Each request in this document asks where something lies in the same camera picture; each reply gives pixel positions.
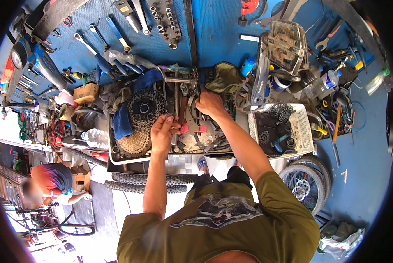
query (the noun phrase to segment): olive green t-shirt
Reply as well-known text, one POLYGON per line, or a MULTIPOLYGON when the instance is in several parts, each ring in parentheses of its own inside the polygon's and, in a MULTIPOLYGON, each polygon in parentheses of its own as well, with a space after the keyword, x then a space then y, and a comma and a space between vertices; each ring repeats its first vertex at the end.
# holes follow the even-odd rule
POLYGON ((160 221, 155 214, 125 217, 117 262, 206 262, 239 250, 259 262, 309 262, 319 243, 311 213, 275 172, 256 183, 260 204, 249 187, 222 183, 188 193, 185 206, 160 221))

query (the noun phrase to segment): blue towel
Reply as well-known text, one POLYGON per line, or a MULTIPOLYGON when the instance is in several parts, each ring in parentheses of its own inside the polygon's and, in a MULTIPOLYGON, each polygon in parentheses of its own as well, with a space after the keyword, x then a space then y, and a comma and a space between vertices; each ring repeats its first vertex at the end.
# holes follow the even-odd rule
POLYGON ((117 140, 134 133, 132 131, 131 124, 129 123, 129 115, 126 103, 123 103, 118 111, 115 112, 112 124, 113 132, 115 133, 115 139, 117 140))
POLYGON ((144 75, 141 75, 137 78, 137 80, 134 82, 133 88, 134 92, 137 92, 138 90, 144 89, 144 88, 150 88, 151 84, 158 80, 162 80, 163 76, 160 71, 157 69, 152 69, 144 73, 144 75))

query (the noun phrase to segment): white plastic basket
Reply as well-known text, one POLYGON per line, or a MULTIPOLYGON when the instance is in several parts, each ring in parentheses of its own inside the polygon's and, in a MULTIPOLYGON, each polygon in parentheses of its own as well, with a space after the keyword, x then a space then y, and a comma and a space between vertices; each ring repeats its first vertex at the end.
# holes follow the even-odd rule
MULTIPOLYGON (((262 109, 259 109, 257 112, 267 112, 272 107, 272 105, 272 103, 265 104, 265 106, 262 109)), ((299 155, 308 154, 309 152, 313 151, 312 131, 310 128, 309 119, 307 118, 306 108, 303 104, 298 103, 290 103, 289 105, 291 105, 296 111, 290 115, 290 123, 293 130, 291 137, 295 141, 294 150, 296 150, 297 153, 285 154, 271 159, 296 157, 299 155)), ((259 144, 258 128, 254 113, 248 113, 248 122, 250 136, 257 142, 257 144, 259 144)))

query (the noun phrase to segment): graphic print on shirt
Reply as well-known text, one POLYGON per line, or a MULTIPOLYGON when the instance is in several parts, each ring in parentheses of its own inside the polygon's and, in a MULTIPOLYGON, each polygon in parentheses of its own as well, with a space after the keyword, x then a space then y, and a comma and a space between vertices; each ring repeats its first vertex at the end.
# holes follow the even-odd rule
POLYGON ((206 199, 199 207, 196 215, 187 217, 170 227, 208 226, 219 229, 228 224, 245 221, 263 215, 260 209, 249 204, 249 199, 237 195, 216 198, 215 194, 204 196, 206 199))

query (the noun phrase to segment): blue cable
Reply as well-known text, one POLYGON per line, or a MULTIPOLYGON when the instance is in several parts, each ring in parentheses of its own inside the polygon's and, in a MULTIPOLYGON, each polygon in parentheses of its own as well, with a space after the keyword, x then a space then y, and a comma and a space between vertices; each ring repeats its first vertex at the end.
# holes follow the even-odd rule
POLYGON ((364 127, 366 126, 367 114, 366 114, 366 110, 364 109, 363 105, 360 104, 360 102, 354 101, 354 102, 351 103, 351 105, 353 105, 353 104, 358 104, 358 105, 363 109, 363 111, 364 111, 364 125, 363 125, 363 127, 362 127, 360 130, 353 130, 353 129, 351 129, 351 131, 352 131, 353 133, 359 133, 359 132, 361 132, 361 131, 364 129, 364 127))

